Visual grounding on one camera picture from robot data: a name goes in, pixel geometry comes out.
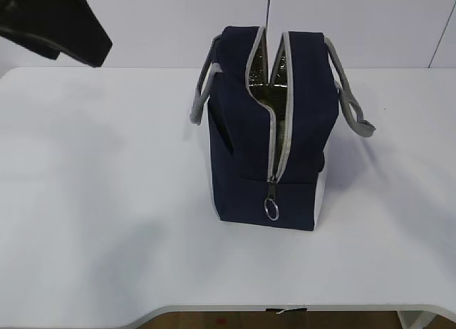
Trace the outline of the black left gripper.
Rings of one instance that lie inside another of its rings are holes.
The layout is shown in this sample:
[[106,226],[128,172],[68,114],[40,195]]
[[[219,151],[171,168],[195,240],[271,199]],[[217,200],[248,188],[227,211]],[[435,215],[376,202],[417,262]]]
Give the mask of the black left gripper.
[[99,68],[113,42],[87,0],[1,0],[1,37],[45,58]]

